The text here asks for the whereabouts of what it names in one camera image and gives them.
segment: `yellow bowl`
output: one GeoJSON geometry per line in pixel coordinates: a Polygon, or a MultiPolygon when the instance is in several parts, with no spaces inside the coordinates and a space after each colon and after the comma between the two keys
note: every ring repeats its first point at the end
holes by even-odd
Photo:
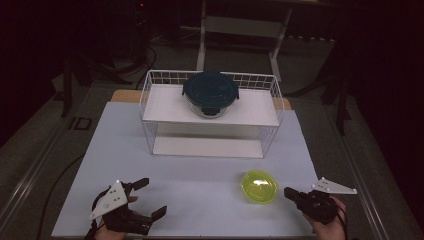
{"type": "Polygon", "coordinates": [[[278,183],[267,172],[253,170],[246,173],[241,188],[252,202],[270,203],[275,198],[278,183]]]}

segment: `person's right hand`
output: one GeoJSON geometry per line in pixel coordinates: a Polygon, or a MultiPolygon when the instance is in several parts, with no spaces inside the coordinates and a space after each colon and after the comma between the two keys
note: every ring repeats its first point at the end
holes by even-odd
{"type": "MultiPolygon", "coordinates": [[[[341,202],[339,199],[332,197],[336,204],[339,206],[338,213],[343,219],[344,222],[346,222],[346,216],[344,212],[346,212],[346,206],[343,202],[341,202]]],[[[334,218],[332,222],[330,222],[327,225],[324,225],[320,222],[317,222],[310,218],[308,215],[303,214],[303,216],[308,220],[308,222],[311,224],[312,229],[315,234],[317,234],[318,240],[344,240],[345,239],[345,232],[343,229],[343,224],[340,222],[339,218],[334,218]]]]}

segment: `person's left hand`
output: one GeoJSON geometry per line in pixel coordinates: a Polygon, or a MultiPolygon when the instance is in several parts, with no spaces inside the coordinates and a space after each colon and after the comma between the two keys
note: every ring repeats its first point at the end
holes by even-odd
{"type": "MultiPolygon", "coordinates": [[[[128,197],[128,202],[132,203],[137,201],[137,199],[138,197],[130,196],[128,197]]],[[[126,232],[115,232],[115,231],[108,230],[106,228],[106,225],[104,225],[103,219],[100,221],[100,226],[102,227],[100,227],[96,231],[96,235],[94,236],[96,240],[123,240],[128,234],[126,232]]]]}

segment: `wire rack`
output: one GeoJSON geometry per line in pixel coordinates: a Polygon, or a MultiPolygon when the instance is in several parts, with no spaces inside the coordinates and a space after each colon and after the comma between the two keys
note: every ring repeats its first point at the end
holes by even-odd
{"type": "MultiPolygon", "coordinates": [[[[177,84],[183,85],[191,76],[200,73],[200,71],[173,71],[173,70],[150,70],[146,74],[143,91],[140,98],[140,118],[143,122],[143,128],[146,134],[148,145],[153,152],[155,138],[158,129],[158,123],[144,122],[143,115],[149,101],[149,93],[153,84],[177,84]]],[[[279,125],[283,122],[284,101],[280,91],[278,80],[274,75],[221,72],[234,82],[239,89],[267,90],[270,92],[279,125]]],[[[278,131],[278,127],[261,127],[260,141],[263,156],[269,149],[272,140],[278,131]]]]}

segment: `dark background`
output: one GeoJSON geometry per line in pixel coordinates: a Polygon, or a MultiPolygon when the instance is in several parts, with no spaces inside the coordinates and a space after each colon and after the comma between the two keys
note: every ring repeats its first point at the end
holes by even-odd
{"type": "MultiPolygon", "coordinates": [[[[172,35],[178,34],[175,26],[179,24],[199,26],[200,1],[169,2],[172,5],[167,1],[145,2],[148,10],[155,13],[149,18],[152,27],[166,29],[172,35]]],[[[120,39],[123,42],[107,39],[99,26],[107,21],[111,26],[109,31],[121,31],[120,34],[127,36],[134,2],[118,5],[120,8],[113,8],[116,13],[109,11],[103,19],[99,18],[99,5],[95,3],[2,1],[0,146],[55,94],[51,79],[63,72],[67,43],[77,44],[99,62],[109,59],[113,51],[128,51],[125,48],[128,38],[120,39]]],[[[107,8],[107,3],[116,1],[106,1],[100,6],[107,8]]],[[[293,15],[288,34],[306,36],[306,40],[308,36],[321,34],[337,40],[343,52],[334,58],[344,58],[352,72],[349,92],[356,98],[401,191],[424,229],[424,3],[412,0],[368,3],[357,5],[363,9],[354,12],[296,5],[299,11],[293,15]],[[328,24],[331,29],[323,30],[322,26],[328,24]]],[[[215,11],[223,9],[228,11],[228,6],[217,5],[215,11]]]]}

